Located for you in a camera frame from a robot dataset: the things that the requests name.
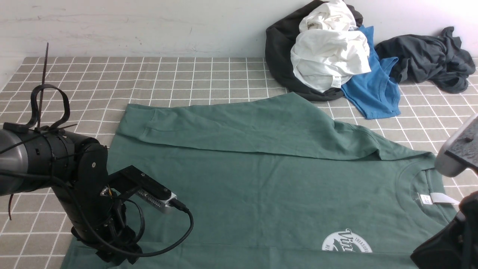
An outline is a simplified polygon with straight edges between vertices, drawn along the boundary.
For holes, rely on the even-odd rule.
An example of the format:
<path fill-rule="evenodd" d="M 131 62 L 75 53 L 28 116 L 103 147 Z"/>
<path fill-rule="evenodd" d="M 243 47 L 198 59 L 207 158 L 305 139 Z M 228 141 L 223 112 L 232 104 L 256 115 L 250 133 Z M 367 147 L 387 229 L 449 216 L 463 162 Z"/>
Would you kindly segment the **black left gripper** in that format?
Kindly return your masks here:
<path fill-rule="evenodd" d="M 108 188 L 107 148 L 91 137 L 60 133 L 52 151 L 52 170 L 62 182 L 52 189 L 73 225 L 72 235 L 104 262 L 134 264 L 142 249 L 126 224 L 126 206 Z"/>

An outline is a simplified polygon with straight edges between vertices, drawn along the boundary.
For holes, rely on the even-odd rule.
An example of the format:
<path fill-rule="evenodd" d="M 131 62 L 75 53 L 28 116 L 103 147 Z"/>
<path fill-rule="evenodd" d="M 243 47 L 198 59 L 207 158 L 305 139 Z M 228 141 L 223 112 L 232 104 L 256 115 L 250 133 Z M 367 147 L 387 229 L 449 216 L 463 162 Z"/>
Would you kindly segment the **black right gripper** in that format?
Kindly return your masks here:
<path fill-rule="evenodd" d="M 419 269 L 476 269 L 478 267 L 478 195 L 466 196 L 459 212 L 439 233 L 411 254 Z"/>

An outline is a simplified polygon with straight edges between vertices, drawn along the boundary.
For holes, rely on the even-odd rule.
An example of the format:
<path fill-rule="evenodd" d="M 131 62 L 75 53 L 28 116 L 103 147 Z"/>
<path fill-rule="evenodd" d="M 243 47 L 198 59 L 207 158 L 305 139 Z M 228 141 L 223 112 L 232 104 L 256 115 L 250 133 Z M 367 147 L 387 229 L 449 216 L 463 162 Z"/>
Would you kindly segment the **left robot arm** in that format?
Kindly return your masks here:
<path fill-rule="evenodd" d="M 108 151 L 97 139 L 59 130 L 15 133 L 1 130 L 1 195 L 51 188 L 72 223 L 76 240 L 96 249 L 104 262 L 134 264 L 140 254 L 126 224 L 126 206 L 116 194 L 101 195 L 109 182 Z"/>

